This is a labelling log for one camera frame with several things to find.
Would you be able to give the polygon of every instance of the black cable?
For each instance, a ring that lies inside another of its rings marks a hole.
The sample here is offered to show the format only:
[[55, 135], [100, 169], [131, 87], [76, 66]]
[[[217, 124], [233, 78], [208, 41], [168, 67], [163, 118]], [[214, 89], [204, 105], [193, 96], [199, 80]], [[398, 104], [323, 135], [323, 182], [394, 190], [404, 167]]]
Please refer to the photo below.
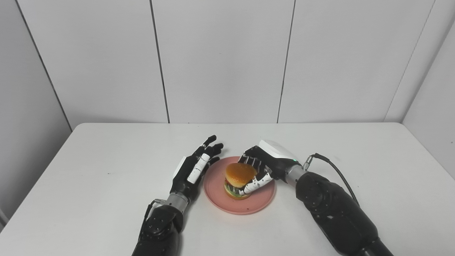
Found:
[[336, 166], [332, 163], [332, 161], [330, 161], [330, 159], [328, 159], [327, 157], [325, 157], [325, 156], [323, 156], [323, 155], [321, 155], [321, 154], [314, 153], [314, 154], [312, 154], [311, 156], [314, 157], [314, 158], [317, 158], [317, 159], [321, 159], [322, 161], [324, 161], [324, 162], [330, 164], [330, 166], [332, 166], [332, 167], [335, 169], [335, 171], [338, 173], [338, 175], [340, 176], [340, 178], [342, 179], [342, 181], [344, 182], [344, 184], [345, 184], [346, 187], [348, 188], [349, 193], [351, 194], [352, 199], [354, 200], [354, 202], [355, 202], [358, 206], [360, 206], [359, 202], [357, 201], [357, 198], [356, 198], [355, 195], [354, 195], [354, 192], [352, 191], [351, 186], [349, 186], [348, 181], [347, 181], [346, 178], [343, 176], [343, 174], [342, 174], [341, 171], [338, 169], [338, 167], [336, 167]]

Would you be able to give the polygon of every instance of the round plate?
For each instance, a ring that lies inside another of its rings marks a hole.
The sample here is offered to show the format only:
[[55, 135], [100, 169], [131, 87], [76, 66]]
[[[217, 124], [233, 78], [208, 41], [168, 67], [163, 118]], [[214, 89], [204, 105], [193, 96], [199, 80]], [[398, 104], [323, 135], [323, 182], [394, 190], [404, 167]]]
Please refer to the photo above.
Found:
[[252, 192], [251, 196], [246, 199], [235, 200], [230, 198], [224, 191], [224, 173], [226, 166], [236, 163], [239, 158], [239, 156], [226, 157], [210, 166], [204, 177], [204, 192], [212, 204], [225, 212], [237, 215], [252, 214], [270, 204], [275, 194], [275, 181], [272, 180], [267, 185]]

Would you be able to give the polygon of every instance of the toy hamburger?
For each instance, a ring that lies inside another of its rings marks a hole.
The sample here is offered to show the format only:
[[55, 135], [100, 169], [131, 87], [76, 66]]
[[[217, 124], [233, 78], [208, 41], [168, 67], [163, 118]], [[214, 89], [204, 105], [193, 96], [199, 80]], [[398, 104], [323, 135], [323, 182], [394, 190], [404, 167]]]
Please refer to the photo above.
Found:
[[226, 167], [224, 190], [235, 200], [248, 198], [250, 194], [241, 195], [240, 188], [245, 186], [256, 175], [256, 169], [249, 164], [232, 163]]

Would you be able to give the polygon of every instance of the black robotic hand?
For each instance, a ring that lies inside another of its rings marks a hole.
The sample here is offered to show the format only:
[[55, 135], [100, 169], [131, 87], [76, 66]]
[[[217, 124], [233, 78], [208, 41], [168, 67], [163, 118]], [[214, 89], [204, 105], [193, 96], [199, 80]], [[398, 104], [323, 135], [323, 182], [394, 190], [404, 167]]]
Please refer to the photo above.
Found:
[[241, 195], [249, 194], [273, 179], [287, 182], [286, 176], [292, 169], [302, 168], [302, 165], [288, 150], [269, 140], [261, 140], [258, 146], [249, 148], [238, 162], [249, 164], [257, 171], [257, 175], [240, 188]]
[[[329, 163], [340, 175], [352, 196], [326, 178], [308, 172], [313, 158]], [[301, 165], [285, 148], [273, 141], [261, 141], [240, 157], [258, 172], [241, 190], [251, 193], [272, 179], [281, 179], [295, 188], [313, 219], [336, 251], [347, 256], [392, 256], [381, 242], [373, 222], [361, 210], [340, 170], [326, 157], [313, 154]]]
[[174, 256], [183, 228], [183, 212], [199, 193], [199, 184], [211, 164], [219, 160], [223, 144], [213, 147], [210, 136], [178, 165], [167, 200], [155, 199], [147, 208], [132, 256]]

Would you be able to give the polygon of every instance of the white paneled wall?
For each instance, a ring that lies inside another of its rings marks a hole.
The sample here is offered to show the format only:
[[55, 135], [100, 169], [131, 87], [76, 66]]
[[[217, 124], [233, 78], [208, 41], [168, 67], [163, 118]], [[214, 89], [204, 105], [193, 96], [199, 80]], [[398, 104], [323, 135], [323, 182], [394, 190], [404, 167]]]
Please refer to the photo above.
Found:
[[452, 24], [455, 1], [437, 0], [397, 88], [385, 122], [402, 122]]
[[455, 12], [298, 0], [287, 52], [294, 0], [153, 0], [157, 38], [148, 0], [18, 2], [73, 128], [400, 122]]
[[71, 126], [167, 122], [147, 0], [18, 0]]
[[455, 178], [455, 26], [403, 124]]
[[297, 1], [279, 122], [382, 122], [432, 6]]
[[0, 1], [0, 219], [13, 215], [69, 134], [16, 2]]
[[293, 0], [154, 0], [172, 123], [275, 123]]

